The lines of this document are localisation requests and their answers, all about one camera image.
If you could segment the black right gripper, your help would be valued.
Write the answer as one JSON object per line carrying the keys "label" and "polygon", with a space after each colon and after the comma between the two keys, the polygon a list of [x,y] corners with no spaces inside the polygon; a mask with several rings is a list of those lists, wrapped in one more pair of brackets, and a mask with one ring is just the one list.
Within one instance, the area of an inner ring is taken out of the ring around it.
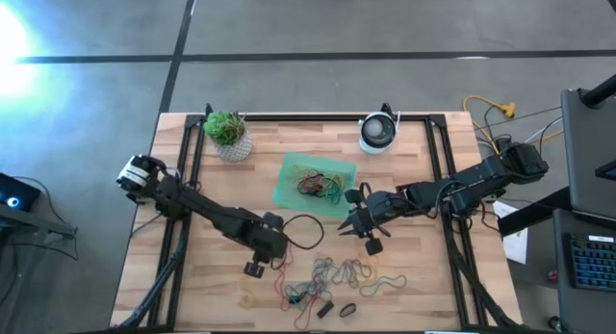
{"label": "black right gripper", "polygon": [[340,236],[366,239],[365,249],[369,256],[373,256],[383,251],[382,242],[374,235],[374,231],[387,238],[391,237],[384,224],[405,215],[406,198],[384,191],[365,194],[365,190],[369,189],[360,187],[345,191],[345,199],[352,208],[339,225],[338,231]]}

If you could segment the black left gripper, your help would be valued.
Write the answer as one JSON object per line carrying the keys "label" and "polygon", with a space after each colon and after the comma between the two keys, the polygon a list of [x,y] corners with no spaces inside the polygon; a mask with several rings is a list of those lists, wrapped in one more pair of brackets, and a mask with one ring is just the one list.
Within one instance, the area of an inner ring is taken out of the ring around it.
{"label": "black left gripper", "polygon": [[244,242],[254,253],[244,266],[244,274],[261,278],[264,264],[285,255],[289,239],[283,232],[283,224],[284,220],[271,212],[265,212],[263,222],[250,223],[244,234]]}

